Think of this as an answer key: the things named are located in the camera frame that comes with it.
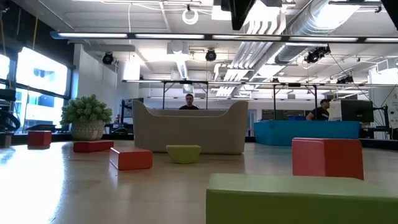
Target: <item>potted plant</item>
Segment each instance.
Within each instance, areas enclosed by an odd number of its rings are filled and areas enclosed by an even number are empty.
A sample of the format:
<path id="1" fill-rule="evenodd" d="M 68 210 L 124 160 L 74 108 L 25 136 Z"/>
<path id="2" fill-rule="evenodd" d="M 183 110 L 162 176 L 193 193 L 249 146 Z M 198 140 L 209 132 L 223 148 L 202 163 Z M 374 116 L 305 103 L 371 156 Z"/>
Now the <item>potted plant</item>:
<path id="1" fill-rule="evenodd" d="M 112 110 L 93 94 L 70 100 L 62 108 L 60 124 L 72 124 L 71 134 L 74 140 L 99 140 L 104 133 L 104 124 L 111 122 L 111 116 Z"/>

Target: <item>black t-shirt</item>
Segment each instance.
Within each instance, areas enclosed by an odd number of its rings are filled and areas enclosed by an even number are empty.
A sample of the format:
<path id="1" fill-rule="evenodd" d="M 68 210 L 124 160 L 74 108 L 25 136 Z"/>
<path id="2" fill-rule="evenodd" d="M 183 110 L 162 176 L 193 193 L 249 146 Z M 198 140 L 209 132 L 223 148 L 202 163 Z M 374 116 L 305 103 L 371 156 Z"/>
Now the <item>black t-shirt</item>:
<path id="1" fill-rule="evenodd" d="M 196 106 L 187 106 L 187 105 L 185 105 L 185 106 L 182 106 L 182 107 L 180 107 L 180 110 L 199 110 L 199 108 L 197 108 Z"/>
<path id="2" fill-rule="evenodd" d="M 322 107 L 318 107 L 317 109 L 314 109 L 313 111 L 311 111 L 311 113 L 314 116 L 317 116 L 317 121 L 328 121 L 329 120 L 329 112 L 325 109 L 323 109 Z"/>

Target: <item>coral block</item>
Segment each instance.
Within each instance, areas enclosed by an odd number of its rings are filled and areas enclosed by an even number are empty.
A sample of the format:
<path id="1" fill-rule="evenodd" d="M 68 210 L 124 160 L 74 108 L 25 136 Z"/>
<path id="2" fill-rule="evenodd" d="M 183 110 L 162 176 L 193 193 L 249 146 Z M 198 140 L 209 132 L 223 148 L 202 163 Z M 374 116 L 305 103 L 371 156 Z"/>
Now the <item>coral block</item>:
<path id="1" fill-rule="evenodd" d="M 110 150 L 113 141 L 79 141 L 73 143 L 73 152 L 98 152 Z"/>
<path id="2" fill-rule="evenodd" d="M 364 179 L 359 140 L 295 138 L 292 148 L 293 175 Z"/>
<path id="3" fill-rule="evenodd" d="M 28 146 L 49 146 L 51 144 L 51 131 L 29 131 L 27 134 Z"/>
<path id="4" fill-rule="evenodd" d="M 118 170 L 149 169 L 152 167 L 152 152 L 137 147 L 112 147 L 109 161 Z"/>

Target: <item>green cube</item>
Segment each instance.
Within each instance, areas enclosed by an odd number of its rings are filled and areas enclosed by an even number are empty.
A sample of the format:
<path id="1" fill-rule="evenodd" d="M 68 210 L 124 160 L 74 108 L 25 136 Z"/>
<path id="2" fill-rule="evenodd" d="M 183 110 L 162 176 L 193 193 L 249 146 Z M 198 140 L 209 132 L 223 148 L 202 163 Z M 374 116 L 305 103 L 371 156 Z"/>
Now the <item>green cube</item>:
<path id="1" fill-rule="evenodd" d="M 166 146 L 170 158 L 179 164 L 194 163 L 199 159 L 200 146 Z"/>
<path id="2" fill-rule="evenodd" d="M 213 174 L 206 224 L 398 223 L 398 198 L 351 178 Z"/>

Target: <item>computer monitor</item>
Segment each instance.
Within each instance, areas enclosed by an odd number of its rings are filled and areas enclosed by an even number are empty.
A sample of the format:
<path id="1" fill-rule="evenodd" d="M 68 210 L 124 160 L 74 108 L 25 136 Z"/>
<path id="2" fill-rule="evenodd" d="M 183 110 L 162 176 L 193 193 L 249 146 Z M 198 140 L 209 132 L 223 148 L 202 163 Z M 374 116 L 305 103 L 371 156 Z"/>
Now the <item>computer monitor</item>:
<path id="1" fill-rule="evenodd" d="M 342 100 L 341 120 L 360 121 L 364 123 L 374 122 L 372 101 Z"/>

